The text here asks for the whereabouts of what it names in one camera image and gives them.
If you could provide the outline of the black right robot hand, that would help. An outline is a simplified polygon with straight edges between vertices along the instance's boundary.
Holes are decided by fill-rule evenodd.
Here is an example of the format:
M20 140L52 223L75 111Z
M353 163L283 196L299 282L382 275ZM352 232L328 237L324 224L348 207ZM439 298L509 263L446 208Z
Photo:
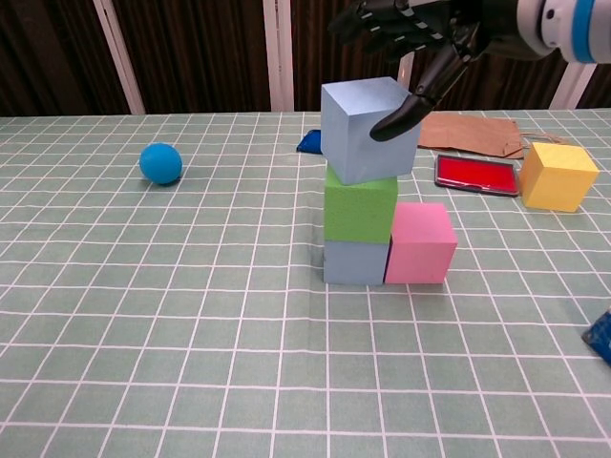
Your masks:
M367 31L366 51L387 48L390 60L426 48L436 51L415 90L371 128L371 138L379 142L415 127L482 54L533 56L519 34L516 1L355 1L329 23L328 31L343 44Z

